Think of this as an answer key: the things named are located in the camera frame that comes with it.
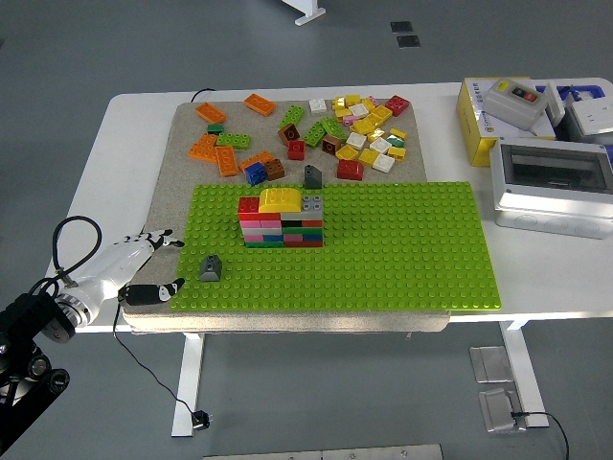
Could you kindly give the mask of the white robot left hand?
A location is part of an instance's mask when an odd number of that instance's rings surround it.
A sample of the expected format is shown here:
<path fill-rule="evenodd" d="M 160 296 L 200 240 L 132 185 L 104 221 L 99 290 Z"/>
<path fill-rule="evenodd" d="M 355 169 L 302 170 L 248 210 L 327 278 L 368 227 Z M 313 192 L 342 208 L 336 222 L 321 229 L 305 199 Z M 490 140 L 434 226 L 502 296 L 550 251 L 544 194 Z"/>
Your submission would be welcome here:
<path fill-rule="evenodd" d="M 105 301 L 117 297 L 121 288 L 162 247 L 183 247 L 185 243 L 174 238 L 172 231 L 159 230 L 124 237 L 122 241 L 107 246 L 100 254 L 85 264 L 77 278 L 72 296 L 79 300 L 78 311 L 88 326 L 99 315 Z"/>

